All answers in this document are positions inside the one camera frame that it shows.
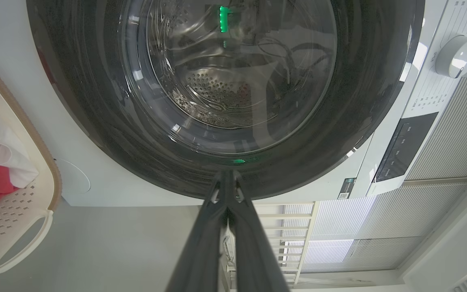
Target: white washing machine body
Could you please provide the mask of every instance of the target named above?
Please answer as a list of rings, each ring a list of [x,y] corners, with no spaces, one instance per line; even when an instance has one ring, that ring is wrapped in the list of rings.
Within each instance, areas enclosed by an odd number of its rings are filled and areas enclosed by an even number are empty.
[[[401,186],[459,82],[460,77],[439,75],[434,68],[437,53],[457,35],[467,37],[467,1],[426,1],[417,52],[413,62],[406,63],[400,77],[403,88],[371,137],[317,180],[261,201],[291,203],[358,198]],[[71,205],[201,204],[200,199],[170,192],[132,174],[87,137],[45,73],[28,22],[25,0],[0,0],[0,77],[56,158],[63,181],[62,195]],[[415,129],[413,126],[424,123],[426,118],[421,122],[415,119],[419,116],[429,116],[430,124],[422,135],[415,135],[409,148],[413,152],[409,153],[411,161],[403,166],[402,174],[388,178],[391,152],[397,149],[395,143],[408,141],[409,136],[405,134],[408,127]]]

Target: white knob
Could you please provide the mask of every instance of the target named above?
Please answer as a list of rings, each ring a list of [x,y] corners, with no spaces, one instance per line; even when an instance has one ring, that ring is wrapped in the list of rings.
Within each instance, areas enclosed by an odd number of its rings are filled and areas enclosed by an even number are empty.
[[[435,61],[435,70],[451,78],[467,72],[467,36],[458,35],[443,47]]]

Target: washing machine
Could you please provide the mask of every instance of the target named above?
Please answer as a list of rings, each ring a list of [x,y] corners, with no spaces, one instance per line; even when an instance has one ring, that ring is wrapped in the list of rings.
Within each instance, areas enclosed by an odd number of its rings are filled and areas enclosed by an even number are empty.
[[[467,1],[1,7],[0,76],[74,206],[199,205],[223,169],[267,203],[391,191],[467,72]]]

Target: sticker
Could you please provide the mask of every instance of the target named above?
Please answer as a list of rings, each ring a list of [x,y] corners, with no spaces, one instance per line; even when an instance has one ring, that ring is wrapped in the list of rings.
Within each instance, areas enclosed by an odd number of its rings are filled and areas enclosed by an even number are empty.
[[[338,200],[343,200],[349,198],[352,192],[352,187],[354,187],[354,182],[356,178],[346,178],[341,185],[340,193],[338,194]]]

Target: qr code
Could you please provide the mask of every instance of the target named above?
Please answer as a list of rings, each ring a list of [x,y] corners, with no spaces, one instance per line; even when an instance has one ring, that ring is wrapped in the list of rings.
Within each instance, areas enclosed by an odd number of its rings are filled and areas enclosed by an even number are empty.
[[[344,199],[344,198],[349,198],[349,193],[340,193],[338,195],[338,200]]]

